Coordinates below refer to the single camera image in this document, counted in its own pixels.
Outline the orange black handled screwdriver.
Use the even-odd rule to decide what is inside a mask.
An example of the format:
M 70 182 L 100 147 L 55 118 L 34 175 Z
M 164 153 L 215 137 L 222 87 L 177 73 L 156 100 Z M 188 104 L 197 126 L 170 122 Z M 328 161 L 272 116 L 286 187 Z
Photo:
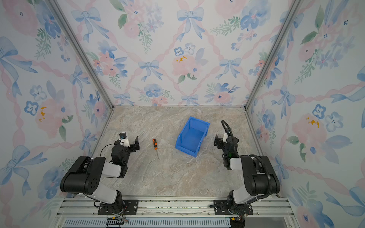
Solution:
M 159 159 L 159 155 L 158 155 L 158 146 L 157 146 L 157 140 L 153 139 L 153 146 L 154 146 L 154 150 L 156 151 L 157 154 L 157 158 Z

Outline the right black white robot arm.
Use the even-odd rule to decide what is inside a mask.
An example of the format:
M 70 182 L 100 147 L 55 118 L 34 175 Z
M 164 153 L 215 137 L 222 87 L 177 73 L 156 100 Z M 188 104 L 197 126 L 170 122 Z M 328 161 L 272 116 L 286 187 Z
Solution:
M 254 202 L 280 192 L 279 179 L 267 156 L 238 155 L 238 138 L 215 136 L 214 146 L 223 151 L 223 165 L 230 171 L 241 171 L 243 185 L 229 193 L 226 200 L 214 200 L 210 208 L 216 215 L 252 214 Z

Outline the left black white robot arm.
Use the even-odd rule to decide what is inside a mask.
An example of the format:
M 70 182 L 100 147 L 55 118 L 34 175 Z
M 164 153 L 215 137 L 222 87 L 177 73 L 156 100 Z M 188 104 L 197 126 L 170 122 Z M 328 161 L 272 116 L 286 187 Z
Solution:
M 130 144 L 126 132 L 122 132 L 112 145 L 110 162 L 101 156 L 79 157 L 62 178 L 60 190 L 93 199 L 98 215 L 136 215 L 138 200 L 124 200 L 120 191 L 107 187 L 101 179 L 125 177 L 130 155 L 140 149 L 139 138 Z

